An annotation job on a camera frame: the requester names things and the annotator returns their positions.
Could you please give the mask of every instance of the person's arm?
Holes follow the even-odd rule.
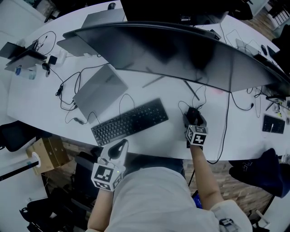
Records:
[[[191,145],[190,151],[202,207],[203,209],[210,210],[215,204],[223,201],[218,183],[213,176],[201,148]]]
[[[100,189],[87,228],[105,231],[109,225],[113,206],[113,192]]]

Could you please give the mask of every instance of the white desk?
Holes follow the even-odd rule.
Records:
[[[32,33],[26,38],[26,44],[31,44],[33,40],[50,30],[56,33],[57,41],[62,40],[62,34],[80,28],[88,14],[106,10],[107,6],[108,3],[98,4],[62,16]],[[116,1],[116,7],[121,7],[119,1]],[[202,29],[214,29],[222,35],[219,24],[205,25]],[[230,16],[227,16],[222,22],[222,29],[225,35],[233,29],[236,29],[244,42],[248,43],[254,39],[257,43],[265,46],[269,45],[274,51],[278,51],[278,48],[260,33]],[[236,46],[236,38],[238,38],[238,35],[235,32],[228,35],[228,39],[234,46]],[[53,45],[53,41],[53,36],[48,37],[45,46],[39,51],[43,53],[48,52]],[[254,42],[250,45],[261,50]],[[60,47],[55,45],[53,52],[58,54],[59,50]],[[52,69],[62,79],[66,79],[71,74],[85,67],[103,63],[106,63],[106,60],[97,58],[96,56],[92,58],[68,57],[62,67]],[[84,71],[82,85],[92,77],[97,69]],[[129,151],[145,155],[190,159],[189,149],[186,149],[185,145],[184,126],[182,114],[178,108],[178,102],[182,100],[191,105],[193,94],[184,82],[179,79],[166,77],[146,88],[142,88],[143,85],[156,79],[158,76],[140,72],[117,72],[129,86],[127,93],[133,97],[136,106],[160,97],[169,117],[169,120],[166,122],[127,137]],[[70,102],[74,96],[73,88],[76,78],[77,76],[66,82],[64,86],[63,100],[66,102]],[[31,81],[16,76],[13,77],[9,92],[8,115],[42,130],[72,140],[97,145],[90,129],[98,123],[97,120],[86,125],[80,125],[75,121],[69,124],[64,122],[67,112],[60,109],[60,100],[55,96],[55,92],[58,90],[60,84],[60,80],[54,73],[51,73],[49,77],[45,77],[45,71],[40,66],[37,67],[37,77],[35,80]],[[194,90],[200,86],[195,83],[189,84]],[[205,100],[204,87],[197,94],[200,97],[200,101],[194,99],[193,105],[195,107]],[[235,92],[233,95],[236,103],[240,107],[247,108],[252,102],[255,103],[253,98],[254,94],[255,91],[251,95],[248,95],[246,90],[244,90]],[[208,160],[216,160],[221,151],[222,135],[226,120],[227,96],[228,94],[226,92],[207,87],[207,103],[200,111],[207,120],[209,128],[209,135],[204,146],[204,153]],[[98,116],[100,122],[119,114],[120,99],[117,99],[106,112]],[[250,111],[243,112],[236,108],[232,98],[230,98],[227,134],[221,160],[256,158],[271,146],[275,148],[279,155],[284,155],[288,151],[287,149],[290,148],[290,144],[287,143],[287,138],[290,135],[289,126],[286,126],[283,135],[261,131],[263,112],[268,105],[269,102],[262,97],[261,117],[257,118],[255,107]],[[184,112],[187,110],[186,105],[183,103],[180,103],[180,107]],[[124,97],[121,103],[121,112],[131,108],[131,99]],[[69,113],[68,120],[73,117],[78,117],[86,121],[78,109]]]

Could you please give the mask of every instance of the keyboard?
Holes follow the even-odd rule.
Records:
[[[91,130],[98,146],[103,146],[167,120],[168,117],[161,100],[155,99],[94,126]]]
[[[264,124],[262,131],[283,134],[285,121],[279,118],[264,116]]]

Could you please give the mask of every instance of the wooden floor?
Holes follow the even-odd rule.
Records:
[[[243,22],[259,31],[269,40],[275,38],[274,34],[272,33],[273,26],[271,21],[267,18],[267,11],[265,9],[263,9],[254,19]],[[70,184],[70,177],[75,172],[76,168],[74,157],[81,151],[90,153],[90,150],[93,148],[92,145],[68,140],[65,138],[63,138],[63,144],[68,151],[71,162],[61,168],[45,173],[45,176],[48,177],[48,188],[50,191],[55,187],[62,188],[64,185]],[[260,212],[263,212],[270,199],[272,198],[271,194],[267,193],[261,188],[244,184],[232,178],[229,175],[229,169],[231,168],[231,165],[228,161],[219,161],[215,165],[210,165],[210,167],[218,181],[224,199],[235,200],[247,216],[251,215],[250,219],[257,218],[257,215],[255,214],[256,209],[258,209]],[[193,172],[193,164],[191,160],[184,160],[184,169],[186,180],[189,182]],[[190,191],[193,194],[196,190],[195,178],[193,178],[190,185]]]
[[[274,25],[272,24],[271,20],[267,17],[267,15],[268,15],[267,10],[263,8],[259,12],[259,14],[257,14],[253,19],[244,20],[242,22],[252,27],[256,31],[260,32],[267,39],[272,41],[272,39],[276,38],[276,36],[272,32],[274,29]]]

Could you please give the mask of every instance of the cardboard box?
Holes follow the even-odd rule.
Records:
[[[63,142],[56,135],[37,140],[26,150],[29,158],[32,157],[32,152],[36,152],[40,157],[41,166],[39,168],[34,167],[34,172],[37,175],[53,170],[70,161],[63,147]]]

